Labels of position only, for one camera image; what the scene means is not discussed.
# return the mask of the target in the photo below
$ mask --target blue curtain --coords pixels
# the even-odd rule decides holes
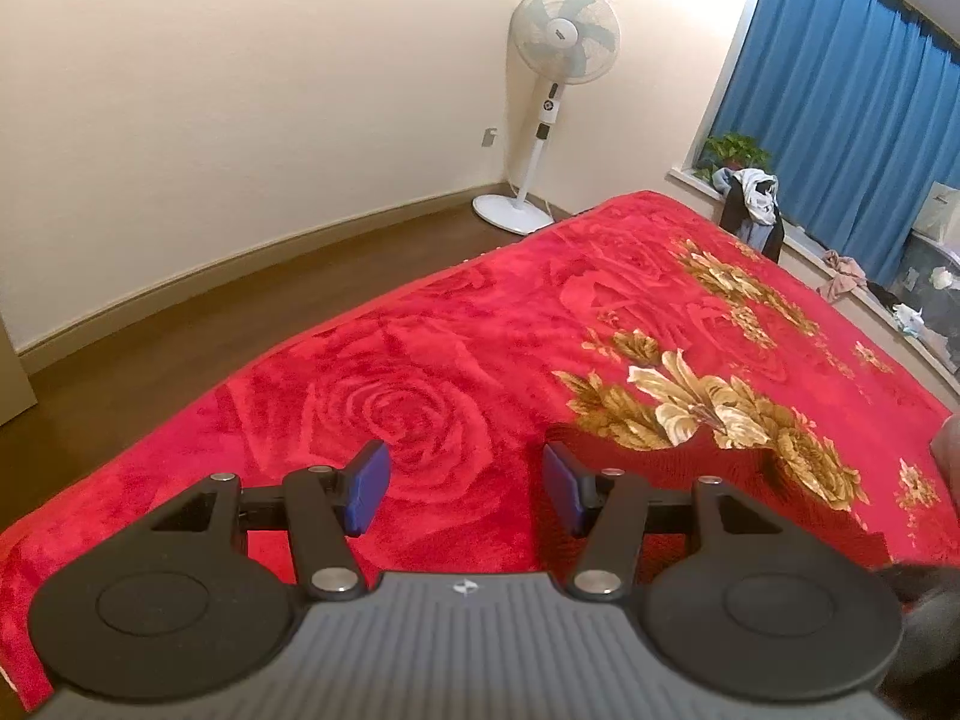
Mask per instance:
[[[931,183],[960,186],[960,50],[900,0],[760,0],[727,132],[774,155],[786,218],[886,284]]]

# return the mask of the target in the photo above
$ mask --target gray ribbed plate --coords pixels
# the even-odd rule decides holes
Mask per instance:
[[[203,698],[119,706],[63,691],[42,720],[787,720],[896,718],[869,693],[815,707],[743,704],[674,674],[611,605],[545,574],[387,574],[318,604],[261,671]]]

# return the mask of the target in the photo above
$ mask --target fan base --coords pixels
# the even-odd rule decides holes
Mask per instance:
[[[502,194],[482,194],[473,200],[473,210],[485,221],[501,230],[529,235],[536,230],[553,224],[552,218],[526,200],[520,208],[514,205],[514,197]]]

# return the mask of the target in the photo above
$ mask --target brown floor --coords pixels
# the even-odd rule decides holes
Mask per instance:
[[[31,378],[40,403],[0,427],[0,529],[285,338],[517,240],[464,205],[239,279],[56,362]],[[0,718],[20,717],[0,682]]]

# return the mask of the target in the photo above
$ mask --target white pedestal fan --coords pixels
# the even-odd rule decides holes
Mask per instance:
[[[539,128],[526,175],[516,197],[482,194],[473,201],[481,218],[521,235],[546,227],[553,218],[527,200],[550,127],[557,120],[563,90],[606,74],[620,49],[620,27],[606,0],[523,0],[510,21],[520,56],[534,73],[553,81],[539,113]]]

